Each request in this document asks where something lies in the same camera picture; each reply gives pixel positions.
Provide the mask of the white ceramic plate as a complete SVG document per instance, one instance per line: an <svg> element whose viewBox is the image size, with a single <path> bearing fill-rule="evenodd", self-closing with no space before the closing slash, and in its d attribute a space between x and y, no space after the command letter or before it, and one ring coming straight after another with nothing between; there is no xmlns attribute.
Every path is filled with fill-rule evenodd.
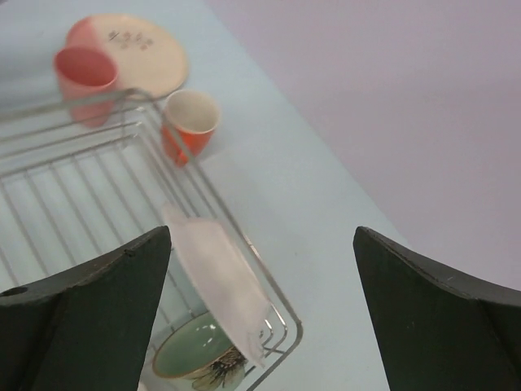
<svg viewBox="0 0 521 391"><path fill-rule="evenodd" d="M261 331L272 302L235 240L216 219L187 217L170 203L161 214L177 259L206 308L240 353L265 367Z"/></svg>

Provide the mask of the green ceramic bowl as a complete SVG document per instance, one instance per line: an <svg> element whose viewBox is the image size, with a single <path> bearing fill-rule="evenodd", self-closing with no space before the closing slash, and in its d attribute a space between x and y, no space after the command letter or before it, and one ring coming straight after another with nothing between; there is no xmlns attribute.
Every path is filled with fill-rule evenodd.
<svg viewBox="0 0 521 391"><path fill-rule="evenodd" d="M235 390L247 359L211 313L190 320L156 350L151 369L178 390Z"/></svg>

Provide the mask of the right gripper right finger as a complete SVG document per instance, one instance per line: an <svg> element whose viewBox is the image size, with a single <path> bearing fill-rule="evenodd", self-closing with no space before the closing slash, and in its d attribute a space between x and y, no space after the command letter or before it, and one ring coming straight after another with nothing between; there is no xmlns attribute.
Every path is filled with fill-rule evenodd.
<svg viewBox="0 0 521 391"><path fill-rule="evenodd" d="M520 292L418 254L368 227L353 239L392 390L518 390Z"/></svg>

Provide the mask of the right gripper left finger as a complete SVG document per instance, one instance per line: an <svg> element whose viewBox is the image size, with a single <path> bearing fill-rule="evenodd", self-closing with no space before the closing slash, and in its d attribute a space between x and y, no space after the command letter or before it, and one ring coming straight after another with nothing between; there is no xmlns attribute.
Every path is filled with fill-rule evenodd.
<svg viewBox="0 0 521 391"><path fill-rule="evenodd" d="M3 390L138 388L171 252L166 226L1 294Z"/></svg>

